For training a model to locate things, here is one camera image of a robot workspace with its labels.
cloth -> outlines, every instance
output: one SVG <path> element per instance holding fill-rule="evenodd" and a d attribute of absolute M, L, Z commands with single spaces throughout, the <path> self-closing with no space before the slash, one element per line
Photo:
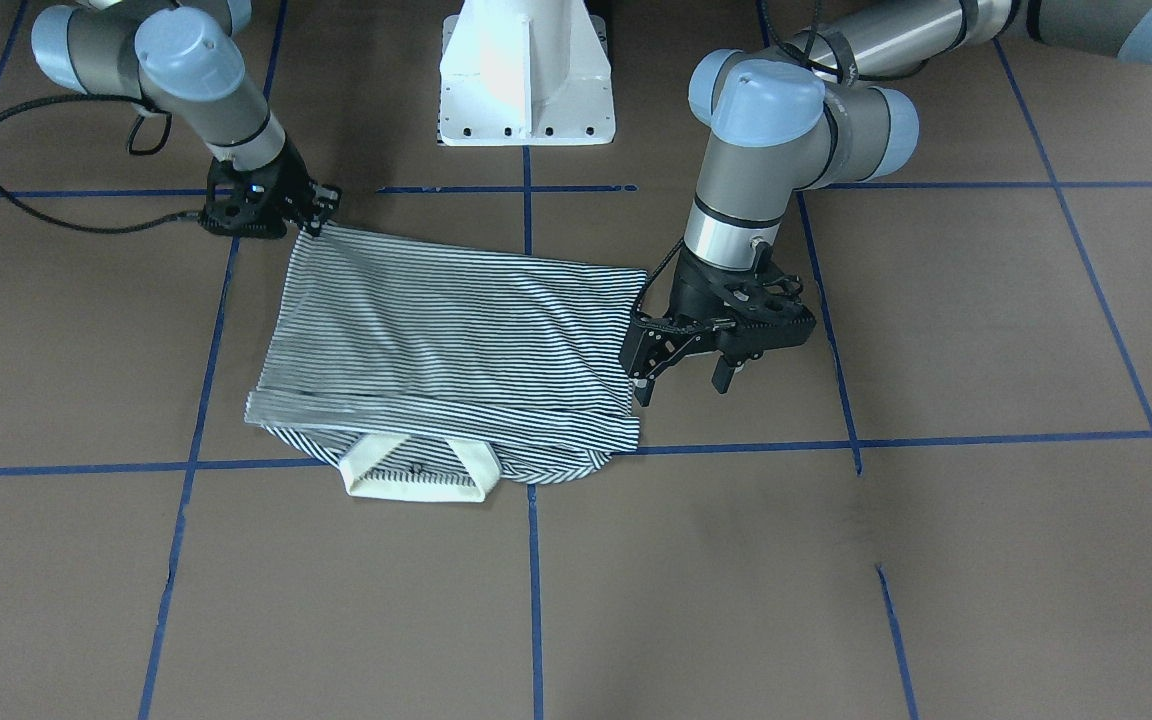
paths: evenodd
<path fill-rule="evenodd" d="M 635 450 L 617 364 L 643 270 L 301 233 L 247 423 L 338 467 L 354 497 L 477 501 Z"/>

black and white striped shirt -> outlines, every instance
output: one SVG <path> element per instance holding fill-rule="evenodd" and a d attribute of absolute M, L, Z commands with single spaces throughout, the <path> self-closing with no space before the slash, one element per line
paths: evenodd
<path fill-rule="evenodd" d="M 357 497 L 480 501 L 634 450 L 617 364 L 643 270 L 302 233 L 247 420 Z"/>

robotic arm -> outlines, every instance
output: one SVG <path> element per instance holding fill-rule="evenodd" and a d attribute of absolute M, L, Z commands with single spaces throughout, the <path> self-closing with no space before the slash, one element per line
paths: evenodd
<path fill-rule="evenodd" d="M 33 53 L 60 86 L 131 97 L 192 127 L 214 157 L 198 220 L 207 232 L 278 238 L 289 220 L 317 234 L 340 191 L 308 175 L 248 76 L 230 36 L 250 17 L 248 0 L 52 6 L 35 22 Z"/>
<path fill-rule="evenodd" d="M 905 76 L 1011 26 L 1152 65 L 1152 0 L 888 0 L 789 41 L 773 32 L 759 53 L 719 50 L 696 66 L 687 100 L 712 132 L 684 237 L 664 263 L 679 256 L 669 305 L 652 318 L 639 296 L 621 348 L 642 406 L 685 356 L 721 354 L 713 384 L 722 393 L 749 361 L 806 342 L 814 318 L 803 286 L 771 259 L 790 196 L 886 176 L 918 143 L 908 97 L 855 83 Z"/>

fabric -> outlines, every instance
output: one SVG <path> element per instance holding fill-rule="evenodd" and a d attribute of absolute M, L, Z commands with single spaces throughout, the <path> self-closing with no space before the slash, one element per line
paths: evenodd
<path fill-rule="evenodd" d="M 248 423 L 342 471 L 349 495 L 480 501 L 634 450 L 617 353 L 643 270 L 302 233 Z"/>

striped shirt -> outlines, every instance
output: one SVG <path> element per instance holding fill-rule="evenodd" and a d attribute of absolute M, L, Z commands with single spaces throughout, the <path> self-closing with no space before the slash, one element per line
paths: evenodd
<path fill-rule="evenodd" d="M 480 501 L 495 478 L 584 477 L 637 447 L 617 351 L 644 279 L 302 233 L 247 420 L 338 467 L 357 497 Z"/>

